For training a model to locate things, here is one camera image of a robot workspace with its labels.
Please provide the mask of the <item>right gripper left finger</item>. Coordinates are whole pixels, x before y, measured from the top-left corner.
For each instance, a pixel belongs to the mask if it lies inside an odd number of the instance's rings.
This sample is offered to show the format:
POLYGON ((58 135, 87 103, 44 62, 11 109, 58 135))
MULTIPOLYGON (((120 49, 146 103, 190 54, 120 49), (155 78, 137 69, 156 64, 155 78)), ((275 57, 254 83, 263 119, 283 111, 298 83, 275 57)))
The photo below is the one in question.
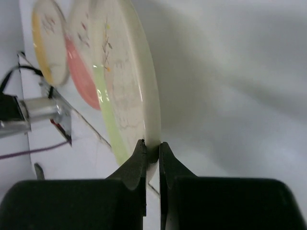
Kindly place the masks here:
POLYGON ((147 147, 144 139, 136 143, 133 154, 107 179, 119 179, 131 192, 137 194, 141 215, 146 216, 147 147))

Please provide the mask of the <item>pale green cream plate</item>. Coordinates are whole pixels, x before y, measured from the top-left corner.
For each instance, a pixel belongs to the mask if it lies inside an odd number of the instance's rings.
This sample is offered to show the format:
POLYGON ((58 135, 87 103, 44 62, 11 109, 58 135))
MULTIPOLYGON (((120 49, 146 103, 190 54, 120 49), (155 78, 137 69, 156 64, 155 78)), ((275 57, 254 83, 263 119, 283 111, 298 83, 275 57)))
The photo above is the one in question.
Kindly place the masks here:
POLYGON ((131 1, 90 1, 89 41, 97 96, 116 160, 126 162, 142 139, 151 180, 161 142, 159 92, 151 51, 131 1))

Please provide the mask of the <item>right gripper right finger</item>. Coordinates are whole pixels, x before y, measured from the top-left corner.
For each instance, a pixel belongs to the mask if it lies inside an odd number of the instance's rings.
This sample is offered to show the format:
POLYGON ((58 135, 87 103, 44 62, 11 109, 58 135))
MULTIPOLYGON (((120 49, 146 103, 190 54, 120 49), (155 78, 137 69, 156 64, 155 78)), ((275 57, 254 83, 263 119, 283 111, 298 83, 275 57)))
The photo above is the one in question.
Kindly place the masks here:
POLYGON ((173 154, 169 144, 163 142, 159 146, 159 180, 160 180, 160 217, 162 230, 175 230, 179 227, 178 200, 176 190, 177 178, 197 178, 173 154))

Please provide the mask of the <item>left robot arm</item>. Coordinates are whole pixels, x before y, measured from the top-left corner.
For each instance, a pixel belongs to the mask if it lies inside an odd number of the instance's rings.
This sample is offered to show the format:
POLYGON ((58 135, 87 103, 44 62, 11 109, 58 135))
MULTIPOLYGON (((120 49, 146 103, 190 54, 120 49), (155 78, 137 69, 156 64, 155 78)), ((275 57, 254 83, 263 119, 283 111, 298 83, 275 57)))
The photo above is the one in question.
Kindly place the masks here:
POLYGON ((24 52, 18 52, 18 57, 23 58, 25 64, 19 63, 12 67, 0 84, 0 137, 30 132, 32 124, 49 120, 66 141, 71 144, 72 107, 53 86, 47 83, 42 71, 33 67, 26 60, 24 52), (39 77, 38 85, 41 96, 32 99, 20 99, 16 95, 5 93, 5 88, 16 70, 29 70, 39 77))

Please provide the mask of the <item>pink cream plate front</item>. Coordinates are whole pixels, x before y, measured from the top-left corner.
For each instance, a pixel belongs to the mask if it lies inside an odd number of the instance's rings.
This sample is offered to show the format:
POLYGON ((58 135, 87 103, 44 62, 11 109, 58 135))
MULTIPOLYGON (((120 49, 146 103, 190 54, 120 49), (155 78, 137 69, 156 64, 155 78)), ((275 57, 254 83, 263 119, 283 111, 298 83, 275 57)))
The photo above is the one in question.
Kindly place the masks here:
POLYGON ((66 21, 67 63, 73 83, 84 101, 99 110, 89 41, 89 1, 75 0, 66 21))

